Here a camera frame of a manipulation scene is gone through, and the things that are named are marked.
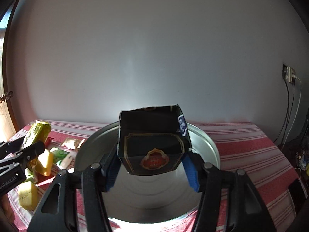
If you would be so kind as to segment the beige paper sachet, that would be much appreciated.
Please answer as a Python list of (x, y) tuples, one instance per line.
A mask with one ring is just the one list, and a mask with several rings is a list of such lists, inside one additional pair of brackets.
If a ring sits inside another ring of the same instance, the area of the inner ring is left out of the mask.
[(76, 139), (76, 138), (67, 137), (61, 143), (61, 147), (66, 147), (70, 150), (79, 150), (84, 142), (85, 142), (85, 139)]

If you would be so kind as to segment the black tea packet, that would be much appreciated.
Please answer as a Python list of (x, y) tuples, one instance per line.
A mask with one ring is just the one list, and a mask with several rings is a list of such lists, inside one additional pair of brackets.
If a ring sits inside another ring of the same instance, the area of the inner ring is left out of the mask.
[(129, 174), (174, 171), (191, 146), (178, 105), (139, 108), (119, 115), (117, 155)]

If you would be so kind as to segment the yellow sponge block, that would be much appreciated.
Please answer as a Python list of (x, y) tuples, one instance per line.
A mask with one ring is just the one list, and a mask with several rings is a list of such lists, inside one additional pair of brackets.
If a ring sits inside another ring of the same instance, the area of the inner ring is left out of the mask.
[(48, 177), (51, 174), (52, 165), (53, 154), (49, 150), (45, 149), (44, 152), (37, 158), (35, 171), (38, 174)]

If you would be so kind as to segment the brown wooden door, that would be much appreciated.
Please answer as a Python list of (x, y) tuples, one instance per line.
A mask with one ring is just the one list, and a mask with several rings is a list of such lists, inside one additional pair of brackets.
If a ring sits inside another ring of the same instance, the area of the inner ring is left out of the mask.
[[(1, 95), (12, 91), (8, 88), (7, 48), (10, 27), (19, 0), (13, 0), (1, 19)], [(12, 107), (12, 98), (1, 103), (1, 141), (8, 141), (18, 130)]]

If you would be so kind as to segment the yellow sponge lower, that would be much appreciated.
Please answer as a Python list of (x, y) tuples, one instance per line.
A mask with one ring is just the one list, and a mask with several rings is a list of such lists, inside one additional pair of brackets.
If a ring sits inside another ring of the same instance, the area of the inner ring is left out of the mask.
[(18, 187), (19, 205), (28, 211), (34, 211), (38, 205), (38, 189), (30, 181), (24, 182)]

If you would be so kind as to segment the green yellow snack pack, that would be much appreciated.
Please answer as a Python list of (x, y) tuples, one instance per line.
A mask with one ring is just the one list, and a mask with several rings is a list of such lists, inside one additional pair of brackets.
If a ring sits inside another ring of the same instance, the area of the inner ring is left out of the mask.
[(36, 143), (37, 141), (42, 141), (43, 143), (45, 143), (50, 134), (50, 131), (51, 131), (51, 125), (49, 122), (43, 122), (37, 120), (30, 127), (30, 130), (24, 137), (24, 141), (21, 148), (24, 149)]

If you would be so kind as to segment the round metal tin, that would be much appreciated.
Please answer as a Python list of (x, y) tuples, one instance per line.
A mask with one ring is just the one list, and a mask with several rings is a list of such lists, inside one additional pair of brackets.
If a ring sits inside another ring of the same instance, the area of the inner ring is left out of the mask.
[[(118, 124), (112, 123), (92, 134), (77, 153), (74, 169), (82, 171), (109, 153), (118, 138)], [(121, 166), (115, 185), (103, 193), (110, 218), (130, 223), (159, 223), (178, 218), (197, 208), (201, 193), (189, 185), (183, 165), (153, 176), (137, 176)]]

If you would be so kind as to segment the green tissue pack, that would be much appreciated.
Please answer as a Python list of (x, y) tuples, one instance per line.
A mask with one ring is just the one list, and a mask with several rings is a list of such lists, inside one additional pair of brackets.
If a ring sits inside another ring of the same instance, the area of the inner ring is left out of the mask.
[(53, 154), (53, 164), (59, 169), (68, 169), (77, 156), (77, 152), (74, 150), (65, 151), (58, 148), (52, 148), (50, 152)]

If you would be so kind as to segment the red striped bed cover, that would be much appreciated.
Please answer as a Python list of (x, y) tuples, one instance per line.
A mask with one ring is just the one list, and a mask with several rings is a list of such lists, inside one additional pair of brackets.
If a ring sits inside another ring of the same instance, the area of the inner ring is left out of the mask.
[[(45, 120), (51, 124), (50, 148), (59, 147), (67, 138), (88, 138), (107, 124), (62, 122)], [(201, 124), (194, 123), (215, 142), (223, 170), (235, 171), (243, 168), (256, 185), (269, 210), (277, 231), (287, 231), (296, 218), (288, 186), (299, 179), (296, 170), (277, 146), (251, 122)], [(8, 193), (15, 214), (17, 231), (27, 231), (33, 216), (19, 205), (18, 189)], [(176, 220), (157, 225), (139, 225), (111, 219), (114, 231), (190, 231), (197, 211), (192, 211)]]

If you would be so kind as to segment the wall power socket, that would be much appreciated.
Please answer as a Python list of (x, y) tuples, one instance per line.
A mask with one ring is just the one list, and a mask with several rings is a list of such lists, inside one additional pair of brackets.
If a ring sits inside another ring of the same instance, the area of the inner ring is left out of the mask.
[(282, 64), (282, 77), (287, 83), (294, 84), (298, 77), (296, 76), (295, 70), (291, 66)]

